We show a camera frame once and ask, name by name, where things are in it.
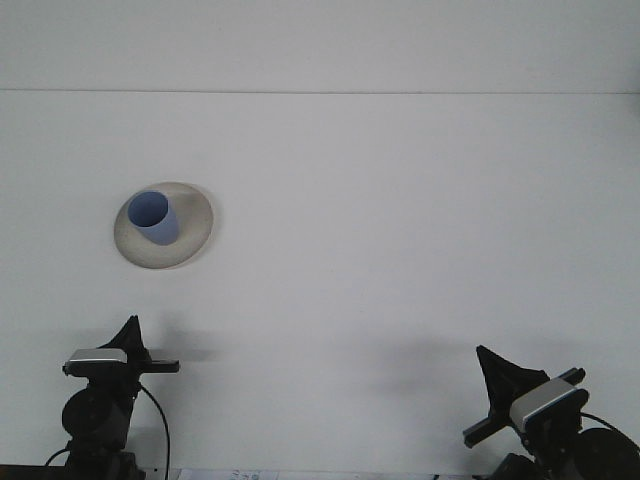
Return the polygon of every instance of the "white plate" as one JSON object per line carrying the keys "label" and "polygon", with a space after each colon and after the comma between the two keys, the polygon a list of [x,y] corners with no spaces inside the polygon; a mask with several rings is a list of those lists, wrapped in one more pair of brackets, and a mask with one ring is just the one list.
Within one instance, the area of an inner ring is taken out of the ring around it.
{"label": "white plate", "polygon": [[131,263],[144,268],[169,268],[184,263],[209,239],[213,228],[213,210],[209,200],[191,185],[165,182],[142,190],[157,190],[167,196],[178,217],[180,234],[170,245],[156,245],[129,221],[127,208],[138,193],[132,195],[118,212],[113,236],[118,250]]}

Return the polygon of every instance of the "camera mount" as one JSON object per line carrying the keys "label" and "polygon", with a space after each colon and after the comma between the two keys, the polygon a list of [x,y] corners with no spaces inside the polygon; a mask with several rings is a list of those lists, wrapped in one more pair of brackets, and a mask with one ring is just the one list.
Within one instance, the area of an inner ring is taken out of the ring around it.
{"label": "camera mount", "polygon": [[490,480],[637,480],[638,447],[617,430],[582,429],[589,393],[575,387],[585,371],[551,379],[519,367],[484,346],[476,349],[489,396],[489,415],[463,432],[471,448],[512,427],[535,462],[509,454]]}
{"label": "camera mount", "polygon": [[143,480],[127,442],[135,400],[144,373],[176,373],[177,360],[152,360],[140,323],[131,316],[105,345],[77,350],[62,367],[66,375],[89,380],[64,407],[62,425],[71,435],[64,478],[69,480]]}

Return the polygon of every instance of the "white surface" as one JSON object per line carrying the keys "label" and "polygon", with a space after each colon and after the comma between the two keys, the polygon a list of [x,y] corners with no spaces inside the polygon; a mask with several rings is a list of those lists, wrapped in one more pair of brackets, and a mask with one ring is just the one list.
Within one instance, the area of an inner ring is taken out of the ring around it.
{"label": "white surface", "polygon": [[189,470],[177,480],[472,480],[467,476],[345,472],[273,472],[261,470]]}
{"label": "white surface", "polygon": [[[551,375],[640,438],[640,98],[0,93],[2,461],[64,446],[60,366],[140,315],[176,467],[486,472],[474,347]],[[117,252],[150,183],[198,185],[182,268]],[[130,448],[161,465],[138,400]]]}
{"label": "white surface", "polygon": [[638,92],[638,0],[3,0],[1,88]]}

